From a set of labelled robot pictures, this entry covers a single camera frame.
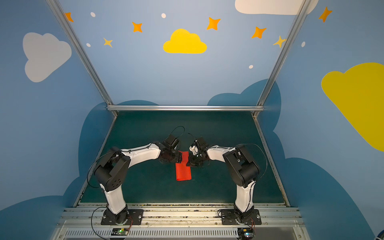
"aluminum frame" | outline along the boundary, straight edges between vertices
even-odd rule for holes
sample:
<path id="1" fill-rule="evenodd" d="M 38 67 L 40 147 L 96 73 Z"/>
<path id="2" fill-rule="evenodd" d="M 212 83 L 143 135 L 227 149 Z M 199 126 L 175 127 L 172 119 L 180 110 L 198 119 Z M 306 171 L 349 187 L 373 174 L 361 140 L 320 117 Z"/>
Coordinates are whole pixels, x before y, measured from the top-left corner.
<path id="1" fill-rule="evenodd" d="M 303 22 L 307 16 L 307 9 L 308 9 L 308 6 L 310 5 L 310 3 L 311 3 L 311 0 L 303 0 L 303 2 L 301 3 L 299 12 L 297 13 L 295 20 L 293 21 L 293 24 L 291 26 L 291 29 L 288 32 L 285 44 L 283 45 L 283 47 L 280 51 L 280 54 L 277 57 L 276 63 L 273 66 L 271 75 L 269 76 L 269 78 L 268 78 L 268 80 L 264 86 L 264 89 L 263 89 L 262 93 L 260 94 L 259 100 L 257 102 L 258 106 L 264 105 L 264 102 L 265 102 L 269 92 L 271 91 L 273 84 L 275 83 L 277 75 L 279 74 L 281 67 L 284 64 L 284 61 L 288 56 L 288 53 L 292 47 L 292 44 L 295 41 L 296 36 L 299 33 L 301 26 L 303 25 Z M 259 112 L 257 112 L 257 111 L 253 112 L 253 116 L 255 116 L 255 117 L 257 117 L 258 114 L 259 114 Z"/>
<path id="2" fill-rule="evenodd" d="M 46 0 L 49 7 L 51 8 L 53 14 L 57 18 L 59 24 L 63 28 L 65 34 L 67 35 L 68 39 L 72 43 L 73 48 L 76 50 L 77 54 L 80 57 L 80 60 L 83 62 L 85 68 L 87 69 L 89 75 L 91 76 L 93 82 L 95 83 L 97 89 L 99 90 L 101 96 L 103 97 L 104 101 L 108 105 L 113 105 L 113 101 L 111 97 L 109 96 L 107 89 L 105 88 L 103 82 L 101 81 L 99 75 L 97 74 L 94 66 L 91 63 L 91 60 L 88 58 L 88 55 L 85 52 L 85 49 L 83 48 L 79 38 L 77 37 L 74 29 L 72 28 L 71 24 L 68 22 L 67 18 L 65 17 L 65 13 L 63 8 L 61 7 L 58 0 Z"/>
<path id="3" fill-rule="evenodd" d="M 256 125 L 257 131 L 259 133 L 260 139 L 262 141 L 262 144 L 263 144 L 263 147 L 264 147 L 264 150 L 265 150 L 265 153 L 266 153 L 266 157 L 268 158 L 269 164 L 271 165 L 271 168 L 272 168 L 272 172 L 275 175 L 275 179 L 277 181 L 277 185 L 279 186 L 279 189 L 280 189 L 281 193 L 283 194 L 283 199 L 284 199 L 285 205 L 287 207 L 290 207 L 291 205 L 290 205 L 290 203 L 288 201 L 287 194 L 285 193 L 285 190 L 284 190 L 284 187 L 283 187 L 283 183 L 281 182 L 281 179 L 280 179 L 279 173 L 277 172 L 275 163 L 273 162 L 273 158 L 272 158 L 271 152 L 269 151 L 269 148 L 268 148 L 268 145 L 266 143 L 263 131 L 262 131 L 261 127 L 260 127 L 259 121 L 257 120 L 256 117 L 254 117 L 253 120 L 255 121 L 255 125 Z"/>
<path id="4" fill-rule="evenodd" d="M 108 105 L 109 111 L 263 111 L 263 106 Z"/>
<path id="5" fill-rule="evenodd" d="M 80 203 L 76 208 L 65 208 L 57 228 L 52 235 L 52 240 L 65 239 L 69 230 L 80 230 L 92 232 L 90 223 L 92 212 L 105 203 Z M 143 209 L 141 225 L 132 226 L 132 230 L 165 230 L 173 229 L 215 229 L 226 230 L 237 228 L 238 225 L 222 225 L 217 216 L 219 209 L 233 209 L 233 204 L 223 203 L 139 203 L 127 204 L 129 209 Z M 297 207 L 286 207 L 281 204 L 254 204 L 260 211 L 262 225 L 260 227 L 292 227 L 297 239 L 310 240 L 301 214 Z M 93 214 L 93 227 L 96 231 L 108 231 L 117 226 L 100 225 L 104 209 L 98 209 Z"/>
<path id="6" fill-rule="evenodd" d="M 113 120 L 112 120 L 111 126 L 109 127 L 109 130 L 108 130 L 108 132 L 107 132 L 107 135 L 106 135 L 105 138 L 104 138 L 103 144 L 101 145 L 101 148 L 100 148 L 100 150 L 99 150 L 99 153 L 98 153 L 97 156 L 96 156 L 96 159 L 98 159 L 98 158 L 100 157 L 101 152 L 102 152 L 103 149 L 104 149 L 104 146 L 105 146 L 105 143 L 106 143 L 107 140 L 108 140 L 109 134 L 111 133 L 112 128 L 113 128 L 113 126 L 115 125 L 116 118 L 117 118 L 117 116 L 115 116 L 115 117 L 113 118 Z M 93 172 L 93 169 L 95 168 L 95 166 L 96 166 L 96 164 L 94 164 L 94 165 L 91 167 L 91 169 L 90 169 L 90 171 L 89 171 L 90 173 Z M 83 183 L 83 186 L 81 187 L 81 190 L 80 190 L 80 192 L 79 192 L 79 194 L 78 194 L 78 196 L 77 196 L 77 198 L 76 198 L 76 201 L 75 201 L 74 204 L 73 204 L 74 207 L 77 207 L 77 205 L 79 204 L 79 202 L 80 202 L 80 200 L 81 200 L 81 197 L 83 196 L 84 191 L 85 191 L 85 188 L 87 187 L 87 185 L 88 185 L 88 182 L 87 182 L 87 180 L 85 180 L 84 183 Z"/>

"yellow star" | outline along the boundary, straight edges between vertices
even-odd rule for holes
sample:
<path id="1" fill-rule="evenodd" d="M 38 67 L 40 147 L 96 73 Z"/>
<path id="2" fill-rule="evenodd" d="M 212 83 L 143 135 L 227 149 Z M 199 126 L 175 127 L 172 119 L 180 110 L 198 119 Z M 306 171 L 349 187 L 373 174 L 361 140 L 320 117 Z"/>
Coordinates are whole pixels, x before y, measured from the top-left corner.
<path id="1" fill-rule="evenodd" d="M 285 41 L 286 39 L 281 39 L 281 36 L 279 36 L 279 40 L 274 44 L 274 45 L 279 45 L 281 48 L 281 44 Z"/>
<path id="2" fill-rule="evenodd" d="M 319 19 L 322 19 L 322 20 L 323 20 L 323 23 L 324 23 L 325 20 L 327 20 L 328 15 L 329 15 L 331 12 L 332 12 L 332 11 L 329 11 L 328 8 L 325 7 L 324 12 L 323 12 L 322 15 L 319 17 Z"/>
<path id="3" fill-rule="evenodd" d="M 255 34 L 251 38 L 262 38 L 263 32 L 266 30 L 266 28 L 260 29 L 256 27 Z"/>
<path id="4" fill-rule="evenodd" d="M 136 23 L 134 23 L 134 22 L 132 22 L 133 23 L 133 32 L 136 32 L 136 31 L 139 31 L 139 32 L 141 32 L 142 33 L 142 31 L 141 31 L 141 25 L 142 25 L 142 23 L 139 23 L 139 24 L 136 24 Z"/>
<path id="5" fill-rule="evenodd" d="M 71 18 L 71 13 L 66 13 L 65 16 L 67 17 L 68 21 L 73 22 Z"/>
<path id="6" fill-rule="evenodd" d="M 217 31 L 217 24 L 218 24 L 218 22 L 220 20 L 221 19 L 216 19 L 215 20 L 215 19 L 209 18 L 209 25 L 207 27 L 207 30 L 213 28 L 213 29 L 215 29 Z"/>
<path id="7" fill-rule="evenodd" d="M 109 45 L 110 47 L 112 47 L 112 46 L 111 46 L 111 42 L 112 42 L 113 40 L 108 41 L 108 40 L 106 40 L 105 38 L 104 38 L 104 40 L 105 40 L 104 45 Z"/>

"blue wall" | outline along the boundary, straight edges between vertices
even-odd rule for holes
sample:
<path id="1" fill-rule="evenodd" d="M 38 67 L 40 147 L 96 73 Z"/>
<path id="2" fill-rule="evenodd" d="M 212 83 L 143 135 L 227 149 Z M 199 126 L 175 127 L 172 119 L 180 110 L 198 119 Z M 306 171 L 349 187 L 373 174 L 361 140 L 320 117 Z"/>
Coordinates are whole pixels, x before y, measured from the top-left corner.
<path id="1" fill-rule="evenodd" d="M 12 230 L 28 222 L 29 238 L 47 239 L 74 203 L 113 115 L 73 48 L 43 81 L 26 75 L 27 33 L 69 43 L 44 0 L 1 1 L 0 22 L 1 238 L 24 239 Z M 37 50 L 46 56 L 55 49 Z"/>
<path id="2" fill-rule="evenodd" d="M 323 22 L 318 18 L 325 7 L 333 12 Z M 300 208 L 312 240 L 372 239 L 384 229 L 384 152 L 359 134 L 321 85 L 332 71 L 384 65 L 383 10 L 380 0 L 319 1 L 258 117 L 288 198 Z M 361 84 L 370 86 L 370 80 Z M 350 104 L 364 114 L 360 106 L 378 103 Z"/>
<path id="3" fill-rule="evenodd" d="M 235 8 L 234 0 L 119 0 L 108 7 L 103 1 L 60 3 L 71 13 L 70 24 L 115 104 L 144 100 L 159 105 L 207 105 L 218 94 L 240 94 L 269 77 L 281 50 L 274 43 L 279 36 L 285 39 L 295 18 L 244 14 Z M 221 19 L 217 30 L 207 30 L 210 17 Z M 132 22 L 142 23 L 142 32 L 133 32 Z M 266 28 L 262 38 L 252 38 L 256 27 Z M 207 50 L 201 54 L 165 52 L 163 44 L 180 28 L 196 33 Z M 112 40 L 112 47 L 104 45 L 104 38 Z M 242 103 L 252 105 L 258 98 L 254 94 Z"/>

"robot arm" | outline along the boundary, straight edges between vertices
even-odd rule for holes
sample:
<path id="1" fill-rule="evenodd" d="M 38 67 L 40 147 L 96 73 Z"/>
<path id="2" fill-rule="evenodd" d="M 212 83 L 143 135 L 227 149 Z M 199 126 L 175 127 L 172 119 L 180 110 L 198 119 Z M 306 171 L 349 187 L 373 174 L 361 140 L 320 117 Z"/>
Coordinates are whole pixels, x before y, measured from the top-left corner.
<path id="1" fill-rule="evenodd" d="M 150 159 L 161 162 L 182 161 L 179 151 L 175 150 L 179 140 L 173 135 L 162 143 L 152 142 L 142 147 L 118 149 L 113 147 L 96 165 L 94 175 L 104 190 L 108 208 L 104 212 L 102 225 L 123 225 L 129 218 L 127 205 L 122 195 L 121 185 L 127 175 L 128 168 Z"/>
<path id="2" fill-rule="evenodd" d="M 200 137 L 189 149 L 192 154 L 189 156 L 188 166 L 201 166 L 206 160 L 218 160 L 226 163 L 232 180 L 237 184 L 235 211 L 237 215 L 251 214 L 253 210 L 253 187 L 259 177 L 260 168 L 245 146 L 209 146 Z"/>

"red towel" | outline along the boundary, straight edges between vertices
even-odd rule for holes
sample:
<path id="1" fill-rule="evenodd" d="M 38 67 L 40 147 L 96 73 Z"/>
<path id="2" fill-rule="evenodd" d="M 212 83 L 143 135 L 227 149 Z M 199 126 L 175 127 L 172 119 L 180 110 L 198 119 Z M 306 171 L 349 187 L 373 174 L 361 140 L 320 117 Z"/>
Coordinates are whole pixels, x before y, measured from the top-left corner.
<path id="1" fill-rule="evenodd" d="M 189 152 L 181 152 L 182 161 L 181 163 L 176 163 L 176 180 L 184 181 L 191 180 L 191 167 L 187 167 Z"/>

